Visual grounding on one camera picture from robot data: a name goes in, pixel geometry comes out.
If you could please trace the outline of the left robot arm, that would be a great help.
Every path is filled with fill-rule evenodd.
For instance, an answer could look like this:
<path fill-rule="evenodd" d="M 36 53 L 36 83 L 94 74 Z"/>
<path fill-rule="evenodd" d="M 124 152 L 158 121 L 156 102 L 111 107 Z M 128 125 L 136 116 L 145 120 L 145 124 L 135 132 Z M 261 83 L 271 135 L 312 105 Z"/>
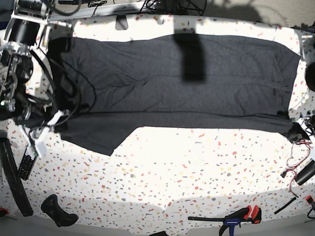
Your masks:
<path fill-rule="evenodd" d="M 293 122 L 315 121 L 315 27 L 293 27 L 301 56 L 293 84 L 289 115 Z"/>

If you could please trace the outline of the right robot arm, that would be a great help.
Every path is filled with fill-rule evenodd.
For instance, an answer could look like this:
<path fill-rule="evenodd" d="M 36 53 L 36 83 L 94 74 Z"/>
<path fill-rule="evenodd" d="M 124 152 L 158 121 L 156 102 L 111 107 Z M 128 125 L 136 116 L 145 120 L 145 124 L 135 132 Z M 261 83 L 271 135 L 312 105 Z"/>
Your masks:
<path fill-rule="evenodd" d="M 80 10 L 82 1 L 70 12 L 55 7 L 53 0 L 16 0 L 5 30 L 0 58 L 0 107 L 2 120 L 12 118 L 28 142 L 27 151 L 33 157 L 43 157 L 47 149 L 46 135 L 77 112 L 79 103 L 70 111 L 61 111 L 56 101 L 56 84 L 36 50 L 48 46 L 52 13 L 64 17 Z M 36 61 L 48 79 L 49 86 L 42 99 L 27 93 L 27 82 L 35 73 Z"/>

